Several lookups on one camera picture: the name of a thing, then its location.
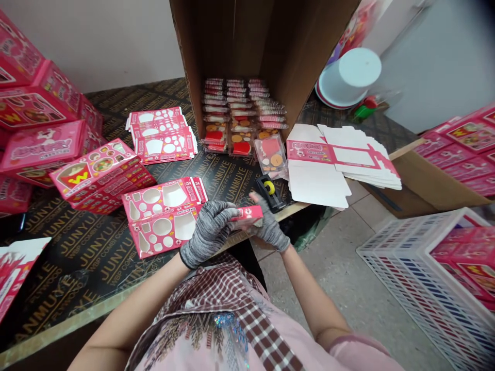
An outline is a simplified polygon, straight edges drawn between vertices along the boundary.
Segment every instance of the hand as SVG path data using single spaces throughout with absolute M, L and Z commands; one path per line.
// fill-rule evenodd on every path
M 290 245 L 290 238 L 288 238 L 280 229 L 280 226 L 278 225 L 277 220 L 275 220 L 275 216 L 270 211 L 270 207 L 265 199 L 256 192 L 251 192 L 249 197 L 260 205 L 263 210 L 263 226 L 256 227 L 253 225 L 247 227 L 246 230 L 268 242 L 275 247 L 275 250 L 278 252 L 287 250 Z
M 192 238 L 179 251 L 187 268 L 198 268 L 225 244 L 233 228 L 229 221 L 236 216 L 239 216 L 239 210 L 232 203 L 209 201 L 204 204 Z

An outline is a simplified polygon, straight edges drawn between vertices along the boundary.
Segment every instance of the plastic basket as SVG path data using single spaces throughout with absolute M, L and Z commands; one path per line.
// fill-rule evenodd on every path
M 457 370 L 493 370 L 495 316 L 430 251 L 454 228 L 488 225 L 468 208 L 393 221 L 356 250 Z

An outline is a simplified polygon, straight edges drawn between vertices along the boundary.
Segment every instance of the white bucket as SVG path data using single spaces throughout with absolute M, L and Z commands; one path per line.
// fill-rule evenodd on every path
M 346 109 L 359 103 L 382 72 L 379 56 L 366 48 L 355 48 L 327 66 L 315 89 L 325 104 Z

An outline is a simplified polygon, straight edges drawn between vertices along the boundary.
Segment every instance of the brown cardboard box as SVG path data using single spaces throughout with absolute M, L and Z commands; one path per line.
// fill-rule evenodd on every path
M 410 151 L 392 161 L 402 179 L 401 191 L 361 183 L 398 218 L 429 215 L 491 203 L 419 154 Z
M 359 2 L 170 0 L 198 135 L 206 77 L 265 79 L 292 128 Z

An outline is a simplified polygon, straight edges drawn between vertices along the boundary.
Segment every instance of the tiled floor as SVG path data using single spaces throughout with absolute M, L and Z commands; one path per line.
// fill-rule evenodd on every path
M 352 183 L 351 190 L 351 207 L 332 216 L 301 257 L 349 325 L 378 339 L 405 370 L 452 370 L 357 255 L 356 247 L 394 216 L 358 182 Z M 280 256 L 256 246 L 254 249 L 273 303 L 308 329 Z

